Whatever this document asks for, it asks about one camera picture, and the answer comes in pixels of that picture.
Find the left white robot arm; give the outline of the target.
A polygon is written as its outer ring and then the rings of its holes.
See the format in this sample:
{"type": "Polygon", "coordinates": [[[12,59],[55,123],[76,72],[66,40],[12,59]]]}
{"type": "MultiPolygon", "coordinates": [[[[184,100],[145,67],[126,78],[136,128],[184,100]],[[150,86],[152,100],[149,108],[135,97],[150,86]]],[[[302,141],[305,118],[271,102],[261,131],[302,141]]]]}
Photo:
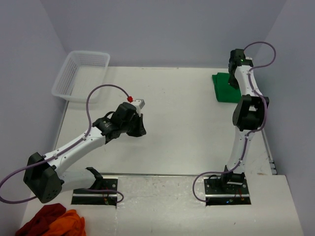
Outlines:
{"type": "Polygon", "coordinates": [[[121,134],[144,136],[146,130],[141,113],[144,105],[143,99],[124,102],[110,118],[98,118],[90,129],[60,149],[45,155],[37,152],[32,154],[27,162],[24,183],[42,203],[50,202],[61,192],[74,189],[99,192],[102,180],[96,169],[86,167],[80,172],[69,172],[68,168],[94,149],[119,138],[121,134]]]}

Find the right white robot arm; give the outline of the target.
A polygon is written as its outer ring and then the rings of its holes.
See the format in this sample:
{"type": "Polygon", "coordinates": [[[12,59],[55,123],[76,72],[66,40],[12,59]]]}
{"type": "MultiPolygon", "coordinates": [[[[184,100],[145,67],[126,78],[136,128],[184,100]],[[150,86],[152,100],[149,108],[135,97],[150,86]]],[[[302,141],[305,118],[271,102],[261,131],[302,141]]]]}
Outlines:
{"type": "Polygon", "coordinates": [[[220,189],[224,193],[231,193],[244,185],[245,165],[251,141],[266,122],[269,98],[263,96],[259,90],[253,69],[252,59],[245,56],[243,49],[230,52],[228,82],[233,88],[240,89],[241,98],[232,116],[235,126],[232,153],[220,177],[220,189]]]}

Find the green t shirt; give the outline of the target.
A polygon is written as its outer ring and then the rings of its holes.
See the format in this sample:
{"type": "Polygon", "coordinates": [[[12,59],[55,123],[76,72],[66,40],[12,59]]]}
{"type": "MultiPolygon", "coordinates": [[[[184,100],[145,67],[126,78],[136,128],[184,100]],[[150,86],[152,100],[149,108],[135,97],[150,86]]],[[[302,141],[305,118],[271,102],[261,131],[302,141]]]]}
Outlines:
{"type": "Polygon", "coordinates": [[[228,80],[228,73],[219,72],[212,75],[216,99],[218,102],[237,104],[241,99],[240,90],[230,86],[228,80]]]}

